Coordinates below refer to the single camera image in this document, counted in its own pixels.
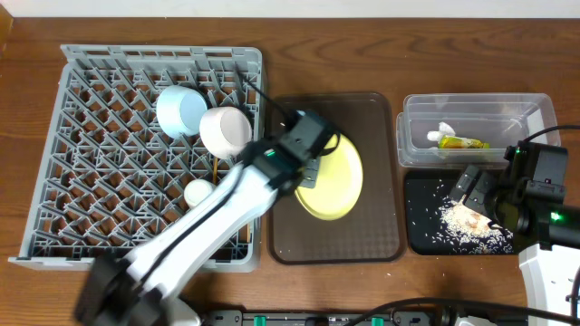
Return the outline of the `wooden chopstick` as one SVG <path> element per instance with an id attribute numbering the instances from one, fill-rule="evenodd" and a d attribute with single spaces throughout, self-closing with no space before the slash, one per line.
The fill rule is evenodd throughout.
<path id="1" fill-rule="evenodd" d="M 217 157 L 213 157 L 212 182 L 215 186 L 218 184 L 218 158 Z"/>

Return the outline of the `light blue bowl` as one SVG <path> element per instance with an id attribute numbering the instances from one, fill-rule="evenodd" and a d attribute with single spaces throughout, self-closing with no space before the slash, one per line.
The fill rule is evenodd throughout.
<path id="1" fill-rule="evenodd" d="M 177 85 L 162 91 L 156 105 L 162 131 L 173 139 L 197 135 L 207 110 L 208 105 L 200 92 Z"/>

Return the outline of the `white tissue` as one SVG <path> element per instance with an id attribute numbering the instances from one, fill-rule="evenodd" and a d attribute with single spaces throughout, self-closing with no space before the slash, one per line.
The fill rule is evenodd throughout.
<path id="1" fill-rule="evenodd" d="M 447 123 L 440 122 L 438 130 L 432 130 L 427 133 L 427 139 L 429 141 L 440 142 L 444 137 L 454 137 L 456 135 L 455 130 Z"/>

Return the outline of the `white bowl with food residue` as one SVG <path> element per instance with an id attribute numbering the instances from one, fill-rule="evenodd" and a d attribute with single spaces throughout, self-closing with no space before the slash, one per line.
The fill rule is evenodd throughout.
<path id="1" fill-rule="evenodd" d="M 252 140 L 247 116 L 235 107 L 213 108 L 204 113 L 199 135 L 205 148 L 217 158 L 237 156 Z"/>

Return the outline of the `cream white cup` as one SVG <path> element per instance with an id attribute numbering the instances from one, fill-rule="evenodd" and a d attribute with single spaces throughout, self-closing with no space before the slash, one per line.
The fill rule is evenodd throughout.
<path id="1" fill-rule="evenodd" d="M 183 196 L 190 208 L 198 206 L 206 197 L 208 197 L 215 185 L 206 179 L 195 179 L 190 181 L 184 188 Z"/>

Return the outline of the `yellow plate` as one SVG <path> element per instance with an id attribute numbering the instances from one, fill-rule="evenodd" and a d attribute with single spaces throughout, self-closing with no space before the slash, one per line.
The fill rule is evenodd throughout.
<path id="1" fill-rule="evenodd" d="M 312 216 L 332 221 L 346 216 L 363 188 L 363 164 L 354 144 L 342 135 L 333 136 L 321 157 L 314 187 L 298 187 L 295 197 Z"/>

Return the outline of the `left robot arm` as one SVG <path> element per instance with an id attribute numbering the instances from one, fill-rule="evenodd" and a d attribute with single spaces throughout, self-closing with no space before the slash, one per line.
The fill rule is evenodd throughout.
<path id="1" fill-rule="evenodd" d="M 174 225 L 122 258 L 92 265 L 73 312 L 82 325 L 199 325 L 179 294 L 216 250 L 243 225 L 292 192 L 325 143 L 285 134 L 251 142 L 226 178 Z"/>

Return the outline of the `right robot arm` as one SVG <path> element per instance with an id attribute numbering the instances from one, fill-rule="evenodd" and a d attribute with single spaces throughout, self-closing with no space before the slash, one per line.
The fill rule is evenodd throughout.
<path id="1" fill-rule="evenodd" d="M 475 166 L 450 197 L 513 235 L 530 308 L 579 323 L 579 209 L 564 204 L 563 168 L 510 164 L 500 177 Z"/>

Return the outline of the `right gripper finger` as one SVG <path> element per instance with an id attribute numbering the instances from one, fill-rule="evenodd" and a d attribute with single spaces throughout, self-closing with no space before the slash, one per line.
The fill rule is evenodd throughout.
<path id="1" fill-rule="evenodd" d="M 489 196 L 495 186 L 496 181 L 494 178 L 473 180 L 461 201 L 462 205 L 484 217 L 492 217 Z"/>
<path id="2" fill-rule="evenodd" d="M 481 170 L 469 165 L 460 174 L 455 186 L 449 193 L 449 198 L 454 202 L 461 202 L 464 196 L 469 196 L 474 186 L 477 184 Z"/>

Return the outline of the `green yellow snack wrapper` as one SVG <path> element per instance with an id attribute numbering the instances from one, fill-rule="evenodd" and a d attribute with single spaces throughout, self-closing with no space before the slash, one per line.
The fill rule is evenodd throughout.
<path id="1" fill-rule="evenodd" d="M 489 144 L 479 139 L 444 135 L 438 142 L 439 149 L 488 149 Z"/>

